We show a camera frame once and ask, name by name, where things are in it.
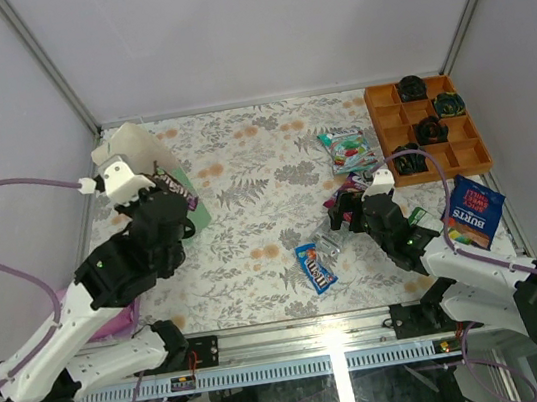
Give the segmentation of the purple Fox's berries candy bag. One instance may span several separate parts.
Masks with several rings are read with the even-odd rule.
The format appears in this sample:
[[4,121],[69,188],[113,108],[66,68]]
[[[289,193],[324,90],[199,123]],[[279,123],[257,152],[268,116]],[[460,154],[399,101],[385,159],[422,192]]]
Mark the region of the purple Fox's berries candy bag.
[[323,203],[324,208],[332,208],[335,205],[335,201],[337,200],[338,196],[342,192],[365,192],[371,184],[371,178],[371,173],[368,170],[358,172],[351,171],[351,173],[349,173],[348,176],[345,178],[343,184],[339,186],[339,188],[333,193],[333,195]]

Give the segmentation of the brown M&M's packet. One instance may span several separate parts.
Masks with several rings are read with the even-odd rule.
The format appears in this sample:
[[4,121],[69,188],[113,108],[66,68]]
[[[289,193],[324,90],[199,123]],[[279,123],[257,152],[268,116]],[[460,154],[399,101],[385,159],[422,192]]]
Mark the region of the brown M&M's packet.
[[194,195],[180,181],[162,169],[155,171],[152,176],[154,180],[164,183],[171,192],[181,195],[187,201],[187,207],[190,211],[197,210],[199,205],[198,196]]

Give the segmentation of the blue M&M's packet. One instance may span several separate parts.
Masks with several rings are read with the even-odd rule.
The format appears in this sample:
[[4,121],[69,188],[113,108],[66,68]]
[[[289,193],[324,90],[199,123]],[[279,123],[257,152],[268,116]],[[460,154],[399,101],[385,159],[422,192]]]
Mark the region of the blue M&M's packet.
[[318,295],[324,294],[338,281],[338,277],[321,263],[315,243],[296,247],[294,253],[302,271]]

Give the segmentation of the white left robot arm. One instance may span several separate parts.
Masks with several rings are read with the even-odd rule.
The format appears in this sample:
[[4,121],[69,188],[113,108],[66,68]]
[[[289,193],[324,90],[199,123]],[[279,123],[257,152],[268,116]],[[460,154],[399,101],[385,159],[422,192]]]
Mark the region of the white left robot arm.
[[185,259],[182,240],[195,234],[186,198],[163,189],[144,193],[125,229],[96,247],[75,272],[50,315],[26,345],[0,362],[1,402],[78,402],[99,387],[140,373],[182,369],[189,342],[159,320],[138,335],[94,354],[81,348],[101,327]]

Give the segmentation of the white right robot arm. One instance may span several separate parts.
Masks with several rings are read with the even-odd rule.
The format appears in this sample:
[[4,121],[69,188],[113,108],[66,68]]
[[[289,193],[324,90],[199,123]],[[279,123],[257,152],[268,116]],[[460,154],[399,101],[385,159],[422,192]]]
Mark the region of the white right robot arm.
[[364,233],[398,268],[434,277],[437,293],[422,308],[435,331],[475,322],[520,333],[537,346],[537,259],[456,247],[434,230],[410,224],[390,194],[340,192],[328,211],[332,230]]

